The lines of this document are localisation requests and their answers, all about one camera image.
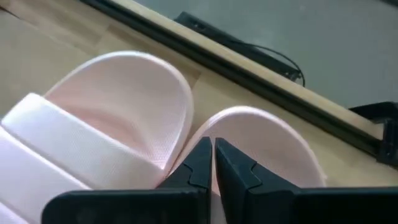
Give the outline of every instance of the black cable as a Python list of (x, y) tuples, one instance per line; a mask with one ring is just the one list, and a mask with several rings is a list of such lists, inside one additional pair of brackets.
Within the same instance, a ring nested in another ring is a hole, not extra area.
[(298, 72), (300, 72), (300, 77), (301, 77), (301, 79), (303, 80), (303, 87), (305, 87), (305, 77), (304, 77), (303, 71), (301, 70), (301, 68), (300, 68), (292, 59), (288, 58), (288, 56), (286, 56), (286, 55), (284, 55), (284, 54), (282, 54), (282, 53), (280, 53), (280, 52), (278, 52), (278, 51), (276, 51), (276, 50), (272, 50), (272, 49), (270, 49), (270, 48), (268, 48), (268, 47), (263, 47), (263, 46), (260, 46), (260, 45), (249, 44), (249, 43), (240, 42), (240, 41), (235, 41), (235, 40), (228, 40), (228, 41), (230, 41), (230, 42), (232, 42), (232, 43), (234, 43), (234, 44), (242, 44), (242, 45), (247, 45), (247, 46), (251, 46), (251, 47), (257, 47), (257, 48), (260, 48), (260, 49), (268, 50), (268, 51), (270, 51), (270, 52), (272, 52), (272, 53), (274, 53), (274, 54), (277, 54), (277, 55), (283, 57), (284, 59), (286, 59), (286, 60), (288, 60), (290, 63), (292, 63), (292, 64), (296, 67), (296, 69), (298, 70)]

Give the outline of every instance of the pink slide sandal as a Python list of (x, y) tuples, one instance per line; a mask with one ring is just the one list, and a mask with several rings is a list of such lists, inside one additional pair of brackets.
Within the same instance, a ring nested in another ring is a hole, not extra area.
[[(0, 222), (40, 223), (45, 204), (70, 190), (153, 189), (202, 136), (225, 138), (299, 187), (325, 185), (308, 144), (275, 116), (223, 110), (182, 150), (192, 117), (189, 85), (167, 62), (115, 52), (84, 63), (2, 119)], [(215, 171), (212, 206), (212, 223), (225, 223)]]

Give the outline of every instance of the gray floor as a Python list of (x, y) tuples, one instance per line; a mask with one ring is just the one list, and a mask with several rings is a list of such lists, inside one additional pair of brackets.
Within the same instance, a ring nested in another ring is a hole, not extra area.
[(342, 106), (398, 101), (398, 7), (380, 0), (136, 0), (187, 11), (295, 60), (307, 88)]

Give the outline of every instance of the wooden floor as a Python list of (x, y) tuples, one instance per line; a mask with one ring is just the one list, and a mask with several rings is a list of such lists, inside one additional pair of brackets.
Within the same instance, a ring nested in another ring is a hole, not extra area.
[(90, 58), (140, 50), (185, 75), (195, 101), (191, 132), (224, 108), (255, 106), (284, 119), (308, 141), (328, 185), (398, 185), (398, 171), (78, 1), (0, 0), (0, 6), (0, 116), (29, 92), (45, 93)]

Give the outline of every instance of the slide sandal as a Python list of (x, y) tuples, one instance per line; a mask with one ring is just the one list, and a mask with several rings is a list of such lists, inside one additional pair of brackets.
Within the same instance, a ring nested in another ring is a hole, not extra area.
[(0, 220), (40, 223), (45, 204), (70, 190), (156, 187), (192, 116), (187, 81), (161, 59), (115, 52), (84, 63), (2, 119)]
[[(305, 140), (286, 122), (263, 110), (235, 106), (220, 111), (205, 122), (187, 143), (174, 169), (197, 142), (209, 136), (224, 138), (260, 165), (298, 187), (324, 187), (325, 175)], [(211, 222), (226, 223), (218, 190), (213, 157)]]

